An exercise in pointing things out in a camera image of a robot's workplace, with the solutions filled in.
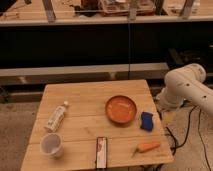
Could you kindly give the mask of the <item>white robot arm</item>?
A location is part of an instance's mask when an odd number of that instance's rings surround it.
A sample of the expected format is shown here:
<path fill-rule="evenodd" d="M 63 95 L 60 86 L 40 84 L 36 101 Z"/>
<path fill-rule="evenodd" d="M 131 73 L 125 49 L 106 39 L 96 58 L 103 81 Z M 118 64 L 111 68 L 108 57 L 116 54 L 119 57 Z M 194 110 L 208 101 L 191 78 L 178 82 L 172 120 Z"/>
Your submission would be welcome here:
<path fill-rule="evenodd" d="M 165 87 L 157 95 L 160 109 L 179 108 L 185 99 L 213 116 L 213 89 L 203 84 L 205 69 L 197 63 L 170 70 L 164 77 Z"/>

